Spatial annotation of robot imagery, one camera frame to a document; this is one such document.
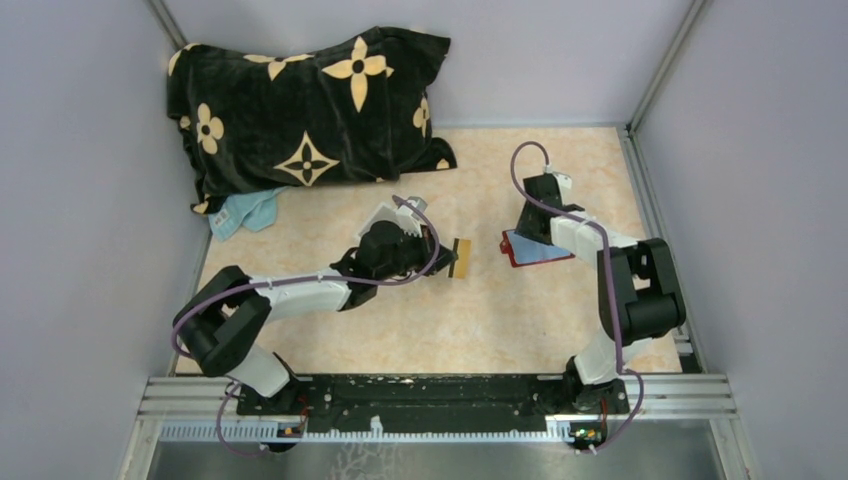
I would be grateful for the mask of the gold black credit card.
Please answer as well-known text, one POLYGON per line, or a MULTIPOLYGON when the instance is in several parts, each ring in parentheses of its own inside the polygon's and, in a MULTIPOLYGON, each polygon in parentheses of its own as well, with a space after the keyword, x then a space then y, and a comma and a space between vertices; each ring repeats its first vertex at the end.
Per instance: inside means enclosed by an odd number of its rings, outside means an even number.
POLYGON ((452 279, 465 279, 467 277, 471 261, 472 242, 470 239, 455 238, 452 252, 454 260, 448 269, 448 277, 452 279))

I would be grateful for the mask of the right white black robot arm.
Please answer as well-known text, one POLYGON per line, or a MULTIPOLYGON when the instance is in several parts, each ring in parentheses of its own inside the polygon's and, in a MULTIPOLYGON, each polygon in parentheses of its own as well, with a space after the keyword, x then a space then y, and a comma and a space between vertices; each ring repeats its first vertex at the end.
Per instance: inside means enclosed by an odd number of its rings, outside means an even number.
POLYGON ((686 306, 670 245, 604 227, 566 201, 571 180, 543 173, 521 181, 525 205, 517 235, 570 252, 597 273, 600 328, 567 363, 563 398, 576 412, 590 411, 620 370, 651 340, 686 320, 686 306))

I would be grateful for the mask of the white plastic card box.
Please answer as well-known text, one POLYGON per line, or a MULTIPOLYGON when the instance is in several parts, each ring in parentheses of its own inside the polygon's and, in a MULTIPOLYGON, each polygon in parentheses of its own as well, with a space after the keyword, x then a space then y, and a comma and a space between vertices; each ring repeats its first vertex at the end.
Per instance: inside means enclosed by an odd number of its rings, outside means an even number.
POLYGON ((364 224, 361 226, 359 231, 354 235, 354 238, 357 241, 361 240, 363 238, 363 236, 371 229, 371 227, 374 224, 376 224, 377 222, 380 222, 380 221, 388 221, 388 222, 393 223, 396 226, 398 226, 398 224, 395 222, 395 211, 396 211, 396 209, 397 209, 397 206, 390 206, 385 202, 380 203, 376 207, 376 209, 371 213, 370 217, 364 222, 364 224))

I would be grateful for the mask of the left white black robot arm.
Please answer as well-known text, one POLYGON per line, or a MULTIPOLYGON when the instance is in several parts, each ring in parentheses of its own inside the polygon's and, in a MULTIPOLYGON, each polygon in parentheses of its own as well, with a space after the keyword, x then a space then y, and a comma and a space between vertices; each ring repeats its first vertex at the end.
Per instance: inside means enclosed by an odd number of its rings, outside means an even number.
POLYGON ((223 268, 174 318, 172 339, 204 376, 227 377, 260 395, 273 412, 285 414, 297 406, 300 388, 286 362, 258 345, 267 324, 358 308, 379 287, 433 276, 457 258, 429 227, 415 236, 378 221, 358 245, 313 274, 263 279, 238 266, 223 268))

